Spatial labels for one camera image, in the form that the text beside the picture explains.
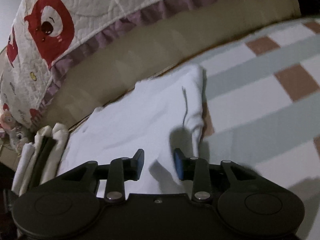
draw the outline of white towel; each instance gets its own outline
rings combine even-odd
[[[68,136],[69,132],[67,127],[64,124],[56,123],[52,129],[52,138],[57,142],[51,150],[48,160],[44,166],[40,184],[43,184],[55,177]]]
[[[125,182],[129,193],[182,193],[172,150],[180,147],[198,156],[202,121],[202,69],[189,65],[161,78],[138,82],[135,90],[104,109],[96,109],[74,132],[62,157],[62,174],[84,162],[99,165],[132,157],[142,148],[145,163],[140,180]],[[103,197],[105,182],[97,196]]]
[[[17,171],[13,178],[12,189],[11,189],[17,195],[19,195],[23,177],[26,173],[27,166],[30,162],[30,159],[34,151],[35,151],[35,147],[33,143],[26,143],[22,148],[21,158],[19,160]]]
[[[28,190],[33,167],[36,164],[36,160],[38,158],[41,144],[42,144],[42,140],[43,140],[44,136],[47,136],[47,137],[52,136],[52,128],[50,126],[45,126],[45,127],[41,128],[35,136],[35,152],[30,159],[30,162],[29,162],[28,167],[26,169],[25,175],[23,177],[23,182],[22,182],[22,185],[20,188],[19,196],[21,196],[22,194],[24,194]]]

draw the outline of bed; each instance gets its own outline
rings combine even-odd
[[[297,0],[23,0],[2,61],[1,102],[33,130],[71,127],[138,80],[299,16]]]
[[[80,58],[81,63],[68,71],[65,83],[47,109],[47,115],[42,113],[43,118],[34,119],[35,123],[62,121],[71,126],[91,113],[93,108],[113,101],[133,88],[137,80],[158,75],[181,61],[185,62],[168,71],[164,77],[171,77],[172,82],[172,77],[181,77],[181,71],[191,68],[197,79],[189,78],[178,82],[183,88],[175,90],[175,93],[180,92],[179,100],[173,100],[170,98],[173,93],[167,93],[160,95],[159,100],[162,100],[162,103],[153,101],[154,90],[144,87],[143,84],[157,83],[157,79],[149,79],[138,82],[135,90],[121,100],[108,104],[105,108],[98,107],[86,122],[71,133],[57,175],[86,161],[94,159],[99,164],[107,164],[115,157],[131,157],[138,148],[144,148],[144,172],[158,181],[156,187],[145,190],[162,193],[187,191],[190,185],[180,185],[172,170],[171,151],[173,146],[178,146],[188,153],[188,156],[199,156],[210,163],[230,159],[248,166],[267,179],[293,191],[302,199],[306,208],[305,220],[297,235],[303,240],[317,240],[320,234],[320,20],[306,18],[281,22],[244,35],[239,40],[215,46],[261,27],[260,19],[264,19],[266,25],[299,14],[297,0],[260,1],[261,3],[258,0],[221,0],[205,8],[182,12],[153,25],[135,28],[122,38],[114,40],[105,49],[95,54],[89,53],[90,56],[84,60]],[[266,6],[264,12],[260,11],[261,6]],[[195,36],[196,33],[201,33],[201,30],[192,33],[189,29],[192,24],[199,25],[197,19],[190,20],[190,25],[183,32],[181,26],[184,25],[181,22],[192,19],[193,14],[196,17],[202,15],[200,19],[210,19],[211,12],[214,11],[220,12],[223,17],[226,15],[223,10],[227,7],[229,10],[239,8],[239,15],[236,12],[232,14],[235,15],[233,21],[239,19],[248,8],[250,10],[247,11],[245,19],[250,19],[249,14],[252,14],[255,7],[256,13],[252,14],[250,23],[230,23],[229,20],[220,22],[212,19],[213,26],[220,26],[218,29],[222,30],[221,33],[212,29],[210,21],[201,20],[203,33],[198,39]],[[266,11],[271,13],[270,18],[265,17]],[[180,26],[178,33],[183,35],[171,32],[164,36],[166,32],[161,32],[161,28],[175,26],[175,21]],[[240,32],[238,23],[243,24]],[[146,42],[142,42],[140,47],[137,39],[141,41],[142,36]],[[154,48],[148,46],[153,44],[153,37],[159,39]],[[146,52],[145,44],[146,47],[151,47],[151,52]],[[199,53],[210,46],[214,48]],[[101,70],[106,58],[112,59],[110,62],[114,63],[107,70]],[[133,69],[132,62],[138,62]],[[200,69],[204,76],[199,79]],[[174,126],[166,126],[165,134],[156,134],[158,129],[154,129],[150,123],[157,122],[159,128],[161,122],[164,125],[170,123],[168,120],[151,115],[141,117],[141,105],[135,104],[132,108],[128,106],[128,100],[132,95],[136,95],[137,91],[147,97],[137,97],[147,110],[154,111],[156,107],[163,110],[167,107],[170,111],[160,111],[161,116],[164,116],[163,113],[179,113],[177,116],[170,115],[172,119],[168,120],[172,120]],[[189,98],[190,91],[196,93],[191,93],[191,104],[184,105],[183,98]],[[192,111],[184,115],[183,109]],[[188,122],[189,117],[190,120],[196,119],[196,122]],[[124,135],[129,137],[129,140],[125,143],[121,140],[119,142],[119,138]],[[152,151],[153,147],[156,147],[156,153]],[[99,194],[103,194],[104,183],[101,182]],[[133,192],[138,189],[131,185]]]

